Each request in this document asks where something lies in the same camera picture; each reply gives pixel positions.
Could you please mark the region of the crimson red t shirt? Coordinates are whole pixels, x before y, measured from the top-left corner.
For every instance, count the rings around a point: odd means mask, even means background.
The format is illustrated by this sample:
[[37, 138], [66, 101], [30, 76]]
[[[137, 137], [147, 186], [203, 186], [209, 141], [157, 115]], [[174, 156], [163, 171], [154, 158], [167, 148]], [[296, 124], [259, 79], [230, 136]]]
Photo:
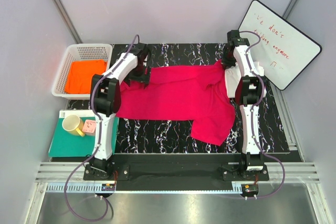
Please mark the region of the crimson red t shirt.
[[121, 85], [117, 117], [129, 120], [191, 120], [191, 137], [222, 145], [233, 127], [235, 109], [226, 91], [220, 61], [207, 66], [152, 68], [150, 83]]

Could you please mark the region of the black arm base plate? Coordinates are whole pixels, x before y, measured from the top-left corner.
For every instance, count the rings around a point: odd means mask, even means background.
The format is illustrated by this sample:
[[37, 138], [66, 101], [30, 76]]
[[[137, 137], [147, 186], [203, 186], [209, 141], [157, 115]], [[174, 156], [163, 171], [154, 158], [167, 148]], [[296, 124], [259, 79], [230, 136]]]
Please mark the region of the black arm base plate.
[[97, 161], [85, 166], [84, 180], [127, 181], [141, 176], [159, 178], [212, 177], [224, 181], [269, 180], [264, 158], [258, 154], [115, 154], [100, 168]]

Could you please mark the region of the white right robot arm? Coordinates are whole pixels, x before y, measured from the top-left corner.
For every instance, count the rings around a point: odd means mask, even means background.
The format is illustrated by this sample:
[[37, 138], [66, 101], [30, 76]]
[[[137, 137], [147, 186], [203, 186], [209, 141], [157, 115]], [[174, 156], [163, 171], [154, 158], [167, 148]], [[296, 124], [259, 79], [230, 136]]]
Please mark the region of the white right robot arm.
[[243, 123], [243, 143], [239, 167], [235, 173], [244, 180], [250, 180], [264, 169], [263, 151], [259, 144], [259, 105], [265, 97], [264, 71], [253, 62], [250, 44], [242, 38], [241, 31], [227, 33], [224, 44], [222, 66], [225, 71], [227, 96], [239, 106]]

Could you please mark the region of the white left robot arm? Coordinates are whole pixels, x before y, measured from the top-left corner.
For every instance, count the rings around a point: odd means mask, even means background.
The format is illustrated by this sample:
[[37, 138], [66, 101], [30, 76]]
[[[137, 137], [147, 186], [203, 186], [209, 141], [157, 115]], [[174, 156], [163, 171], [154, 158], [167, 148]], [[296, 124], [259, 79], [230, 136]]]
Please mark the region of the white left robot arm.
[[112, 135], [116, 113], [121, 107], [121, 89], [123, 81], [127, 85], [136, 81], [147, 86], [150, 82], [151, 68], [145, 64], [151, 57], [147, 44], [130, 45], [119, 59], [103, 74], [95, 74], [91, 81], [90, 104], [95, 114], [95, 147], [90, 168], [103, 180], [113, 175]]

